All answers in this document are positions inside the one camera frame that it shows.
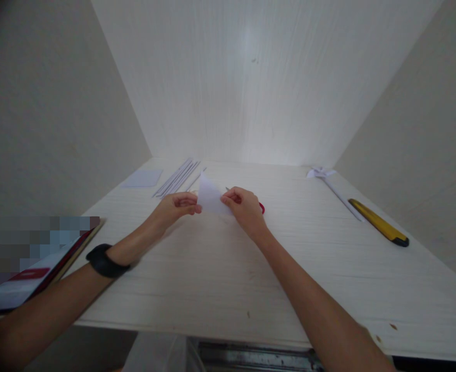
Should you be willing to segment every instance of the forearm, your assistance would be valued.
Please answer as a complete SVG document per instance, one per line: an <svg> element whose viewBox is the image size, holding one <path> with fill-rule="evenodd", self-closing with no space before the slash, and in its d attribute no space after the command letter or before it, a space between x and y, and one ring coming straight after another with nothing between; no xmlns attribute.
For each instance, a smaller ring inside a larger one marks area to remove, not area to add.
<svg viewBox="0 0 456 372"><path fill-rule="evenodd" d="M258 234L255 243L327 370L395 370L367 331L305 272L269 230Z"/></svg>
<svg viewBox="0 0 456 372"><path fill-rule="evenodd" d="M107 251L128 265L150 246L153 236L142 224ZM21 369L68 328L113 281L90 264L76 270L0 320L0 369Z"/></svg>

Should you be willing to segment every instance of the white wall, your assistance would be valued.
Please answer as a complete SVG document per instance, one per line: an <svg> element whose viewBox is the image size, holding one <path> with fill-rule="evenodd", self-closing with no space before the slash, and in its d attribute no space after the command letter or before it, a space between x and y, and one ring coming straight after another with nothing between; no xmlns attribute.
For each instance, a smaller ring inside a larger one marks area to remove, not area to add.
<svg viewBox="0 0 456 372"><path fill-rule="evenodd" d="M456 272L456 0L447 0L336 165Z"/></svg>
<svg viewBox="0 0 456 372"><path fill-rule="evenodd" d="M1 3L0 215L80 215L150 151L89 1Z"/></svg>
<svg viewBox="0 0 456 372"><path fill-rule="evenodd" d="M333 166L441 0L93 0L152 154Z"/></svg>

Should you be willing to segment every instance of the finger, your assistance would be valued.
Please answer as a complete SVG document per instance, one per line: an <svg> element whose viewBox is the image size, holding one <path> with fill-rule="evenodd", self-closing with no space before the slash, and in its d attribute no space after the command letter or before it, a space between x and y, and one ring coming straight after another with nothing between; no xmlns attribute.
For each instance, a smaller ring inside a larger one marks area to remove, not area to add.
<svg viewBox="0 0 456 372"><path fill-rule="evenodd" d="M179 207L179 208L177 208L178 214L180 215L180 217L187 215L187 214L194 215L196 207L197 206Z"/></svg>
<svg viewBox="0 0 456 372"><path fill-rule="evenodd" d="M234 202L233 199L227 197L227 196L221 196L221 201L223 202L223 204L227 205L229 207L229 209L233 210L233 207L238 205Z"/></svg>
<svg viewBox="0 0 456 372"><path fill-rule="evenodd" d="M187 207L189 205L196 205L197 203L192 200L182 200L178 203L178 207Z"/></svg>
<svg viewBox="0 0 456 372"><path fill-rule="evenodd" d="M227 196L232 199L234 196L236 196L240 200L243 200L243 197L244 197L245 193L247 193L247 192L248 192L247 190L235 186L234 188L231 188L229 191L225 192L223 196Z"/></svg>
<svg viewBox="0 0 456 372"><path fill-rule="evenodd" d="M191 200L193 202L197 202L197 195L188 192L173 194L172 198L175 202L181 200Z"/></svg>

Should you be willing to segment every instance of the paper sheet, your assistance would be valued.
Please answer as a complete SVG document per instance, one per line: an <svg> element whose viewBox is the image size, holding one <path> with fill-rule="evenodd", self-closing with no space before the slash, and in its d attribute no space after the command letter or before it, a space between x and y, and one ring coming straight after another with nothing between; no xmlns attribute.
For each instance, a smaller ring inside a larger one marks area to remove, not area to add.
<svg viewBox="0 0 456 372"><path fill-rule="evenodd" d="M145 188L152 187L157 184L159 177L161 176L162 169L157 170L146 170L139 169L133 173L126 181L121 185L122 188Z"/></svg>
<svg viewBox="0 0 456 372"><path fill-rule="evenodd" d="M200 173L197 204L202 206L202 211L233 215L231 210L221 201L221 195L216 185L203 172Z"/></svg>

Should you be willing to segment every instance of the folded paper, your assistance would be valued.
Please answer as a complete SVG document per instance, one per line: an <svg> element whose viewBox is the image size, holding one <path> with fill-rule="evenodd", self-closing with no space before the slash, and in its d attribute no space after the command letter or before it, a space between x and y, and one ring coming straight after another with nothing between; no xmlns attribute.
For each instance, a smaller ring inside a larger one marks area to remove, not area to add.
<svg viewBox="0 0 456 372"><path fill-rule="evenodd" d="M352 214L357 218L359 221L364 222L364 216L362 216L352 205L346 200L341 194L333 187L331 182L327 179L328 176L336 173L335 170L325 170L323 167L312 167L311 170L309 170L309 173L307 173L307 178L313 178L317 177L320 178L324 181L324 183L335 193L335 195L338 197L338 199L341 200L343 204L352 212Z"/></svg>
<svg viewBox="0 0 456 372"><path fill-rule="evenodd" d="M202 212L212 212L218 214L232 214L231 209L221 201L221 192L216 185L207 178L204 172L200 173L200 186L198 189L197 204L202 206Z"/></svg>

